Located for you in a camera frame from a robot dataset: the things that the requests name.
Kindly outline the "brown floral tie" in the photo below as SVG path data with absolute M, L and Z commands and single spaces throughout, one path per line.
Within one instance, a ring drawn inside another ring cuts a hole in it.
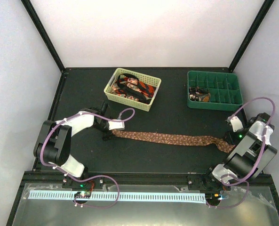
M 113 130 L 116 137 L 128 138 L 133 140 L 140 140 L 152 143 L 166 144 L 166 145 L 182 145 L 182 146 L 207 146 L 214 144 L 218 150 L 224 153 L 229 153 L 233 150 L 235 145 L 229 144 L 222 138 L 213 136 L 188 136 L 188 135 L 174 135 L 153 132 L 133 132 L 123 130 Z

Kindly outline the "cream plastic basket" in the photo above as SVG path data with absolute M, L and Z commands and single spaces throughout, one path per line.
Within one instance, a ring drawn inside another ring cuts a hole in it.
M 148 112 L 160 84 L 160 78 L 117 68 L 107 83 L 104 93 L 111 101 Z

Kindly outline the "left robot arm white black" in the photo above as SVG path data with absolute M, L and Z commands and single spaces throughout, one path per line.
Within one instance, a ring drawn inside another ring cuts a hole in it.
M 93 127 L 102 132 L 103 141 L 111 139 L 114 135 L 109 130 L 109 122 L 100 117 L 105 116 L 108 104 L 103 102 L 100 108 L 84 108 L 70 120 L 44 121 L 37 138 L 33 154 L 41 164 L 55 167 L 73 176 L 73 182 L 79 188 L 89 184 L 88 168 L 71 155 L 72 136 L 84 129 Z

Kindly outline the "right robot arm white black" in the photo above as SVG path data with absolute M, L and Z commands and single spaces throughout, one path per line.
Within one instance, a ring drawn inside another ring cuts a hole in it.
M 252 171 L 261 151 L 263 129 L 269 118 L 269 114 L 260 113 L 252 117 L 242 129 L 225 133 L 224 140 L 235 147 L 222 164 L 203 177 L 202 183 L 206 189 L 215 189 L 220 181 L 229 184 L 234 181 L 234 177 L 242 179 Z

